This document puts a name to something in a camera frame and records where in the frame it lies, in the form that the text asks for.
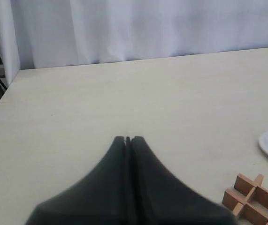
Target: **table surface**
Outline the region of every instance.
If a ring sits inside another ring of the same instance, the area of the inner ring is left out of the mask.
[[[265,175],[268,48],[21,70],[0,101],[0,225],[84,177],[115,135],[144,136],[185,184],[220,203]]]

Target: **white curtain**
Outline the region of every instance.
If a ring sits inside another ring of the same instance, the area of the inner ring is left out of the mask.
[[[0,0],[0,54],[19,69],[268,47],[268,0]]]

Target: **wooden grid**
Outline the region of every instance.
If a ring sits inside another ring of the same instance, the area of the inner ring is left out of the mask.
[[[268,190],[261,186],[263,178],[264,176],[259,174],[253,181],[238,174],[234,185],[236,191],[226,189],[222,203],[238,218],[245,218],[254,225],[268,225]]]

